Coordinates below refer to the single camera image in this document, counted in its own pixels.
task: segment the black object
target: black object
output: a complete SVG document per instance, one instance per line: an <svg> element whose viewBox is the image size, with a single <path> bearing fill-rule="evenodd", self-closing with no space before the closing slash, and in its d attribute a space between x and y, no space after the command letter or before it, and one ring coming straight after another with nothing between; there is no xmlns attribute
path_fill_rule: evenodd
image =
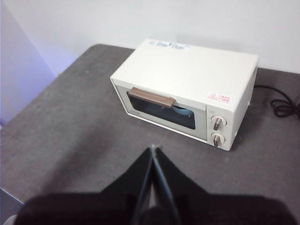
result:
<svg viewBox="0 0 300 225"><path fill-rule="evenodd" d="M274 99L270 101L270 105L274 109L274 113L277 117L283 118L296 114L300 119L300 103L296 105L283 91L266 85L254 85L254 87L276 91L287 99L287 101L281 99Z"/></svg>
<svg viewBox="0 0 300 225"><path fill-rule="evenodd" d="M151 185L157 205L149 209ZM211 195L160 148L148 148L98 194L51 194L29 200L15 225L295 225L283 203L261 196Z"/></svg>

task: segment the light purple wall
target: light purple wall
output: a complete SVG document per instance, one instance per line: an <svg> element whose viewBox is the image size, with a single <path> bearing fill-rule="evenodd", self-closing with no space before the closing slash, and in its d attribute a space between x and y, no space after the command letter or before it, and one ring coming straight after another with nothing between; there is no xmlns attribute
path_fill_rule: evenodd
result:
<svg viewBox="0 0 300 225"><path fill-rule="evenodd" d="M1 1L1 125L8 123L54 78L44 59Z"/></svg>

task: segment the oven door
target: oven door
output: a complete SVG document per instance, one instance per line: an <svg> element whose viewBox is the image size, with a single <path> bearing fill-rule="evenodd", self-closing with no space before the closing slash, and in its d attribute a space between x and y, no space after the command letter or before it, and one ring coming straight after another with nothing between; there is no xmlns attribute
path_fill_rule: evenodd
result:
<svg viewBox="0 0 300 225"><path fill-rule="evenodd" d="M136 88L116 86L129 114L207 140L206 111Z"/></svg>

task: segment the gray table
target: gray table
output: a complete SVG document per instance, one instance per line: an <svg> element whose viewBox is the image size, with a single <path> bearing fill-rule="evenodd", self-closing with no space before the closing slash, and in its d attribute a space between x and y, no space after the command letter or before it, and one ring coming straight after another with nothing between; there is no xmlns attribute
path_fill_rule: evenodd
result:
<svg viewBox="0 0 300 225"><path fill-rule="evenodd" d="M226 152L125 114L109 76L132 51L91 47L2 129L2 189L22 202L99 192L154 143L207 191L277 198L300 221L300 121L275 117L269 101L278 94L254 90ZM259 69L256 83L299 101L298 74Z"/></svg>

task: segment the brand sticker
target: brand sticker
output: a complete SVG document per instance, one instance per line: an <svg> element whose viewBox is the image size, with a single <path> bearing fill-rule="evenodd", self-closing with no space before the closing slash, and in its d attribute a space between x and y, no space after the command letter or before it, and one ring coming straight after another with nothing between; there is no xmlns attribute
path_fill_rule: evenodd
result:
<svg viewBox="0 0 300 225"><path fill-rule="evenodd" d="M226 95L220 95L217 93L211 93L207 96L208 99L218 101L218 102L224 102L224 103L230 103L231 98Z"/></svg>
<svg viewBox="0 0 300 225"><path fill-rule="evenodd" d="M173 49L179 49L179 50L188 50L190 49L189 45L183 45L178 44L174 42L168 42L168 41L159 41L159 40L150 40L148 42L149 45L156 45L160 47L166 47L166 48L173 48Z"/></svg>

